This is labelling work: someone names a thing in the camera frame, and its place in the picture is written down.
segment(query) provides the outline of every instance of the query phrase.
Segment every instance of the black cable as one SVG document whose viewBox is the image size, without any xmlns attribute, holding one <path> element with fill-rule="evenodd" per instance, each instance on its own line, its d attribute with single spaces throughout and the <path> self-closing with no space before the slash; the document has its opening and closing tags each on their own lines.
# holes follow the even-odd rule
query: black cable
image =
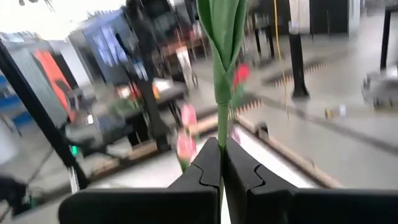
<svg viewBox="0 0 398 224">
<path fill-rule="evenodd" d="M 49 152 L 45 155 L 43 158 L 42 162 L 39 164 L 39 166 L 36 168 L 36 170 L 32 173 L 31 177 L 27 180 L 26 186 L 28 186 L 33 180 L 37 178 L 37 176 L 40 174 L 40 171 L 43 169 L 44 164 L 50 159 L 52 153 L 54 152 L 53 147 L 50 147 Z M 6 211 L 0 215 L 0 223 L 4 221 L 6 218 L 6 215 L 11 211 L 11 207 L 8 206 Z"/>
<path fill-rule="evenodd" d="M 31 177 L 27 180 L 26 184 L 29 185 L 33 180 L 37 178 L 40 174 L 40 171 L 43 169 L 44 164 L 50 159 L 52 153 L 54 152 L 53 147 L 51 146 L 48 153 L 43 158 L 42 162 L 36 168 L 36 170 L 32 173 Z"/>
</svg>

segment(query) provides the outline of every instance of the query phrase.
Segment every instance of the green plant stem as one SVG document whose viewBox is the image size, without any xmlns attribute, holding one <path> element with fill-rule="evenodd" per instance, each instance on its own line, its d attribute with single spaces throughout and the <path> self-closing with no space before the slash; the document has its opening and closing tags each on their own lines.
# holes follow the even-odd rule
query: green plant stem
<svg viewBox="0 0 398 224">
<path fill-rule="evenodd" d="M 228 104 L 218 104 L 218 144 L 220 145 L 221 155 L 226 147 L 228 132 Z"/>
<path fill-rule="evenodd" d="M 183 159 L 178 159 L 178 161 L 180 163 L 182 173 L 185 173 L 185 171 L 189 168 L 189 162 Z"/>
</svg>

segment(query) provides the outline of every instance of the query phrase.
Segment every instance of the red tulip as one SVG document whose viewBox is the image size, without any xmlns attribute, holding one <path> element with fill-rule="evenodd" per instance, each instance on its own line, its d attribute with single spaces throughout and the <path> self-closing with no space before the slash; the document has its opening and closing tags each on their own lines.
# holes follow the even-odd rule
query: red tulip
<svg viewBox="0 0 398 224">
<path fill-rule="evenodd" d="M 239 65 L 238 69 L 236 69 L 233 87 L 245 82 L 249 78 L 249 75 L 250 75 L 249 65 L 248 64 Z"/>
</svg>

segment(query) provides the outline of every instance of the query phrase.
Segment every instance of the black pole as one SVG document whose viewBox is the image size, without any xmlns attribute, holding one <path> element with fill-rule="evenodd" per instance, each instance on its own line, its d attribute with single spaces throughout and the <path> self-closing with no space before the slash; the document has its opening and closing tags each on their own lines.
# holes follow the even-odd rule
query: black pole
<svg viewBox="0 0 398 224">
<path fill-rule="evenodd" d="M 88 186 L 88 179 L 71 154 L 69 147 L 64 143 L 62 135 L 58 128 L 52 122 L 43 105 L 36 97 L 30 85 L 26 81 L 22 72 L 19 70 L 15 61 L 9 54 L 6 46 L 0 41 L 0 69 L 7 81 L 11 84 L 14 91 L 18 94 L 30 115 L 35 119 L 37 125 L 43 131 L 45 137 L 49 140 L 51 146 L 61 158 L 67 168 L 74 168 L 78 183 L 81 189 Z"/>
<path fill-rule="evenodd" d="M 390 38 L 391 10 L 386 9 L 384 13 L 383 40 L 381 45 L 380 69 L 387 67 L 388 41 Z"/>
<path fill-rule="evenodd" d="M 158 150 L 166 151 L 169 150 L 169 144 L 167 142 L 167 133 L 169 131 L 169 127 L 163 122 L 160 117 L 159 109 L 157 107 L 156 99 L 154 96 L 154 91 L 152 88 L 152 82 L 154 81 L 155 71 L 154 65 L 152 63 L 152 55 L 151 52 L 157 48 L 157 40 L 153 32 L 151 31 L 149 24 L 146 24 L 145 21 L 138 17 L 138 11 L 140 9 L 137 7 L 137 2 L 135 0 L 130 1 L 130 5 L 128 7 L 124 7 L 124 15 L 127 23 L 136 33 L 136 37 L 138 39 L 138 49 L 140 49 L 139 54 L 136 54 L 137 58 L 141 58 L 142 64 L 144 66 L 145 72 L 147 74 L 146 78 L 140 78 L 136 74 L 128 73 L 128 77 L 131 82 L 134 82 L 142 95 L 142 101 L 144 103 L 144 108 L 147 111 L 150 127 L 152 130 L 152 135 L 156 141 L 156 145 Z M 124 46 L 119 35 L 116 35 L 116 39 L 119 44 L 122 46 L 123 50 L 126 54 L 130 55 L 130 59 L 134 60 L 133 52 L 129 52 L 129 49 Z"/>
<path fill-rule="evenodd" d="M 310 33 L 311 33 L 311 38 L 312 38 L 312 42 L 313 42 L 313 35 L 314 35 L 314 30 L 313 30 L 313 16 L 311 16 L 312 14 L 310 13 Z"/>
<path fill-rule="evenodd" d="M 268 38 L 269 49 L 271 51 L 271 58 L 275 58 L 274 40 L 272 39 L 272 26 L 266 26 L 266 36 Z"/>
<path fill-rule="evenodd" d="M 253 25 L 254 36 L 256 38 L 257 51 L 261 58 L 261 45 L 260 45 L 259 29 L 256 27 L 256 14 L 255 13 L 251 14 L 251 22 Z"/>
<path fill-rule="evenodd" d="M 184 3 L 185 3 L 185 7 L 187 8 L 189 20 L 190 20 L 191 24 L 194 24 L 195 23 L 195 15 L 193 12 L 193 7 L 195 7 L 196 4 L 192 0 L 184 0 Z"/>
<path fill-rule="evenodd" d="M 292 56 L 292 70 L 294 79 L 294 91 L 292 98 L 308 98 L 307 87 L 304 80 L 303 50 L 300 34 L 289 34 L 290 54 Z"/>
</svg>

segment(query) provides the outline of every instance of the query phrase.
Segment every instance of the pink tulip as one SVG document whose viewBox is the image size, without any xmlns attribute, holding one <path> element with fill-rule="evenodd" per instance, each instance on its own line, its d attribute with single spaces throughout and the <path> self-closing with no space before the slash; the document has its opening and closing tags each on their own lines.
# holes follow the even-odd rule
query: pink tulip
<svg viewBox="0 0 398 224">
<path fill-rule="evenodd" d="M 192 105 L 186 104 L 181 109 L 181 122 L 182 126 L 188 127 L 197 123 L 197 114 Z"/>
<path fill-rule="evenodd" d="M 236 131 L 235 128 L 232 129 L 231 131 L 231 137 L 238 143 L 241 144 L 241 138 L 239 137 L 238 132 Z"/>
<path fill-rule="evenodd" d="M 186 133 L 179 133 L 177 139 L 177 155 L 179 159 L 190 162 L 197 154 L 195 140 Z"/>
<path fill-rule="evenodd" d="M 197 154 L 195 153 L 195 155 L 193 155 L 193 156 L 191 157 L 191 161 L 189 161 L 189 163 L 191 164 L 191 163 L 195 160 L 196 157 L 197 157 Z"/>
</svg>

